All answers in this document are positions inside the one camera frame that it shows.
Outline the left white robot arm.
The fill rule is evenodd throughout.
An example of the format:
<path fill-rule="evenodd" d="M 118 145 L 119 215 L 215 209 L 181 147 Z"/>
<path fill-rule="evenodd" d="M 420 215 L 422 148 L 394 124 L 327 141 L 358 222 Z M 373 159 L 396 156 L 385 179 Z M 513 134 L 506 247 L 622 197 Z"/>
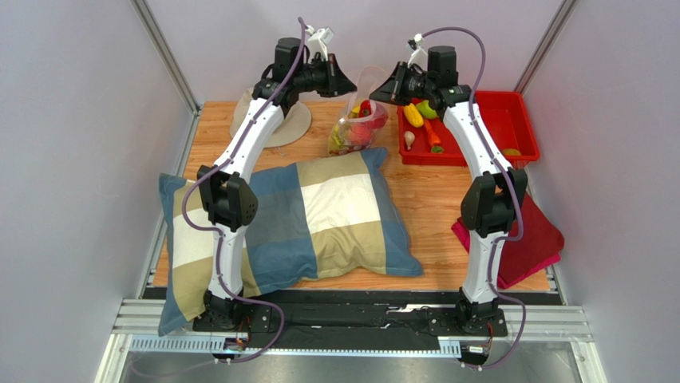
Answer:
<path fill-rule="evenodd" d="M 220 329 L 235 330 L 243 321 L 242 250 L 247 226 L 258 209 L 249 181 L 265 144 L 300 94 L 338 97 L 357 89 L 328 50 L 329 32 L 316 30 L 307 40 L 279 39 L 275 59 L 254 85 L 235 137 L 211 167 L 201 166 L 197 172 L 201 203 L 215 232 L 212 276 L 201 318 Z"/>

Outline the clear zip top bag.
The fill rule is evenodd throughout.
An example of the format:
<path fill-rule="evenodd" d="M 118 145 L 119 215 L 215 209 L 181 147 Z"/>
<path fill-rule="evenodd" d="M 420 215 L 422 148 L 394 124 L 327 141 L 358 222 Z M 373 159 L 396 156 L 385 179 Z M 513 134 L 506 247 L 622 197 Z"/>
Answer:
<path fill-rule="evenodd" d="M 368 66 L 365 67 L 359 74 L 358 79 L 356 81 L 356 86 L 358 87 L 358 90 L 354 93 L 350 94 L 350 98 L 346 104 L 346 106 L 343 108 L 341 111 L 338 120 L 346 115 L 353 107 L 355 106 L 360 106 L 361 102 L 364 100 L 369 100 L 369 95 L 372 91 L 378 88 L 379 85 L 382 84 L 382 82 L 386 79 L 387 73 L 384 69 L 377 67 L 377 66 Z M 370 148 L 374 141 L 377 139 L 378 133 L 380 132 L 382 128 L 373 130 L 373 140 L 370 145 L 367 147 L 360 147 L 358 150 L 354 152 L 358 152 L 367 148 Z"/>

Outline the yellow banana bunch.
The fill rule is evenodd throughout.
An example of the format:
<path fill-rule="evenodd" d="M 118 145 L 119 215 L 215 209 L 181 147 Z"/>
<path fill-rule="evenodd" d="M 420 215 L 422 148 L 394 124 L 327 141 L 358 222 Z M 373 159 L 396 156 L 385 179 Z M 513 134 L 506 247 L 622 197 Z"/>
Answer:
<path fill-rule="evenodd" d="M 360 147 L 351 148 L 346 140 L 346 131 L 354 124 L 358 118 L 359 106 L 353 107 L 346 115 L 341 117 L 331 129 L 328 140 L 328 151 L 331 155 L 342 155 L 358 150 Z"/>

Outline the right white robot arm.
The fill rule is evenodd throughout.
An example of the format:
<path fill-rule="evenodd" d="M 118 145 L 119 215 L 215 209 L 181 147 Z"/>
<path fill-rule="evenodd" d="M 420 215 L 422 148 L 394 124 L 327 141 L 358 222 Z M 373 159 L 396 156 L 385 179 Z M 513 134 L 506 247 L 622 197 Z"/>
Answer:
<path fill-rule="evenodd" d="M 459 84 L 454 47 L 438 45 L 425 54 L 427 69 L 398 62 L 370 99 L 402 107 L 414 99 L 428 101 L 461 150 L 472 177 L 461 201 L 470 243 L 455 323 L 460 332 L 476 334 L 500 316 L 496 278 L 501 253 L 507 241 L 524 233 L 521 205 L 528 177 L 505 159 L 485 127 L 476 86 Z"/>

